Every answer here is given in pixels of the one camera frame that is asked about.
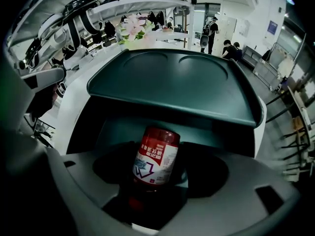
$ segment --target red lid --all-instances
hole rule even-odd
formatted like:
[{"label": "red lid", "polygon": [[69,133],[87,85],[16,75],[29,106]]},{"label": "red lid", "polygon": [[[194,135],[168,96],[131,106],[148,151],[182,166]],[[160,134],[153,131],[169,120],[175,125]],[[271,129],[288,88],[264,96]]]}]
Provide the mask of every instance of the red lid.
[{"label": "red lid", "polygon": [[159,141],[164,141],[166,143],[178,146],[179,145],[179,140],[180,140],[180,135],[161,128],[156,128],[156,127],[147,127],[144,136],[150,137],[150,138],[155,138]]}]

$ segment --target circular indentation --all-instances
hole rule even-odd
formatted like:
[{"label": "circular indentation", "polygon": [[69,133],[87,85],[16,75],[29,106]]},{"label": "circular indentation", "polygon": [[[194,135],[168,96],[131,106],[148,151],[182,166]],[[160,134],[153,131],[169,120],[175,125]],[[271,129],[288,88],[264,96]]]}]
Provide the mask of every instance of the circular indentation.
[{"label": "circular indentation", "polygon": [[203,69],[204,78],[213,84],[223,83],[228,78],[226,69],[212,58],[204,56],[186,56],[179,60],[182,69],[194,68]]},{"label": "circular indentation", "polygon": [[124,67],[150,67],[151,69],[155,67],[161,67],[165,65],[167,61],[167,56],[163,53],[158,52],[146,52],[139,53],[124,63]]}]

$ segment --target white wall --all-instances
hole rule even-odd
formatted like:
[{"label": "white wall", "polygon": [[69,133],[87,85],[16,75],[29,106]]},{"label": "white wall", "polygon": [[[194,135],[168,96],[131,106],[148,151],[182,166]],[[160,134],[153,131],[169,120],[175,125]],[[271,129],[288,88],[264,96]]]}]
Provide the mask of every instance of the white wall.
[{"label": "white wall", "polygon": [[[222,1],[220,12],[221,15],[240,19],[232,42],[237,41],[241,46],[247,45],[263,55],[278,39],[284,21],[285,5],[285,0],[258,0],[258,4],[252,8],[238,2]],[[250,23],[247,37],[239,33],[244,20]],[[270,21],[278,24],[275,35],[267,31]]]}]

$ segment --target desk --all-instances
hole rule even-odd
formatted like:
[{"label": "desk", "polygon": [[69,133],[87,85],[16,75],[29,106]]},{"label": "desk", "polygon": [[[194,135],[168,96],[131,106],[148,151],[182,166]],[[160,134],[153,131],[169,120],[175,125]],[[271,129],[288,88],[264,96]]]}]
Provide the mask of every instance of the desk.
[{"label": "desk", "polygon": [[[284,110],[282,110],[280,113],[276,114],[275,116],[271,117],[270,119],[268,119],[266,121],[266,123],[276,119],[277,117],[281,116],[282,114],[284,114],[285,112],[289,111],[290,109],[292,109],[294,106],[297,108],[298,110],[298,116],[301,118],[301,121],[302,121],[302,124],[303,124],[303,127],[299,130],[297,130],[296,132],[293,132],[291,134],[287,134],[287,135],[284,135],[285,138],[287,137],[290,137],[294,134],[297,134],[297,145],[292,145],[290,144],[289,146],[284,146],[282,148],[298,148],[298,151],[290,156],[287,156],[285,158],[283,158],[283,160],[287,160],[303,151],[305,151],[309,146],[312,146],[312,143],[311,143],[311,135],[310,135],[310,131],[311,131],[311,126],[309,125],[309,118],[308,118],[308,115],[307,115],[307,112],[305,111],[305,106],[299,96],[299,94],[296,92],[296,93],[293,93],[291,88],[288,87],[288,90],[285,91],[283,94],[279,95],[278,97],[276,97],[275,99],[273,99],[272,101],[268,102],[266,105],[268,106],[269,104],[275,102],[276,100],[282,98],[283,96],[285,95],[290,95],[291,98],[293,99],[293,102],[290,103],[287,108],[285,108]],[[305,135],[306,135],[306,138],[307,138],[307,143],[306,144],[300,144],[299,143],[299,140],[300,140],[300,137],[298,135],[299,132],[305,132]]]}]

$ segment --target sign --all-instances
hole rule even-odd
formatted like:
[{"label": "sign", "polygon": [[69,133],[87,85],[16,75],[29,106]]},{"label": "sign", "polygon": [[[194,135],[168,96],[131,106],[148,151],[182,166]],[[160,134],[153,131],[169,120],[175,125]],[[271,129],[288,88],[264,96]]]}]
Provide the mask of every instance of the sign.
[{"label": "sign", "polygon": [[270,32],[271,34],[275,35],[277,27],[278,27],[278,25],[275,22],[270,21],[267,31]]}]

